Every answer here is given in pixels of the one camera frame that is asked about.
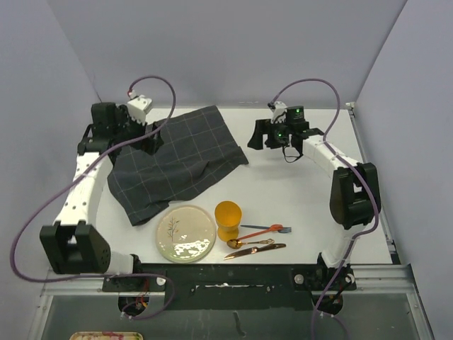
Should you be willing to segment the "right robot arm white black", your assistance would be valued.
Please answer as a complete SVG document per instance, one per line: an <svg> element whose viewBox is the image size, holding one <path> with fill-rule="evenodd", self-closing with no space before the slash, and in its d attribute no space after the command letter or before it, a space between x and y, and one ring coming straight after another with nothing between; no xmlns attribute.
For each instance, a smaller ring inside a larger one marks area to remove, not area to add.
<svg viewBox="0 0 453 340"><path fill-rule="evenodd" d="M311 127L301 106L282 102L269 105L271 118L259 119L247 146L254 150L294 148L295 160L312 160L331 179L329 210L339 226L333 241L319 254L315 281L320 288L332 289L346 277L346 268L357 239L366 226L379 221L381 198L377 168L346 156L326 138L325 132Z"/></svg>

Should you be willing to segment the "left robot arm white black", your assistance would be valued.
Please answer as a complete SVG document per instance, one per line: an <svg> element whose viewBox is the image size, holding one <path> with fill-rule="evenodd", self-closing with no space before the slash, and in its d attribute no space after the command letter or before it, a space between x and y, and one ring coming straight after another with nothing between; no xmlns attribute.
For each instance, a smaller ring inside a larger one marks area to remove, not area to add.
<svg viewBox="0 0 453 340"><path fill-rule="evenodd" d="M152 100L145 96L125 105L92 105L92 123L77 145L76 184L53 224L40 230L41 244L56 274L119 274L119 283L129 291L143 285L138 256L113 251L95 223L103 187L120 154L118 149L110 151L111 147L134 140L135 149L153 155L163 144L159 134L144 136L151 107Z"/></svg>

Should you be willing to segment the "dark grey checked cloth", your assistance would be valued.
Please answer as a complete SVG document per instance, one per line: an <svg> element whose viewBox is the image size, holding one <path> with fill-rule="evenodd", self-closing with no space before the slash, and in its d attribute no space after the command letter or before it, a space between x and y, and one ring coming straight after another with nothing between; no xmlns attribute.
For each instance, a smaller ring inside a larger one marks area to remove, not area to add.
<svg viewBox="0 0 453 340"><path fill-rule="evenodd" d="M108 186L131 225L139 226L172 201L189 201L248 160L218 107L208 106L171 118L161 130L156 154L125 147Z"/></svg>

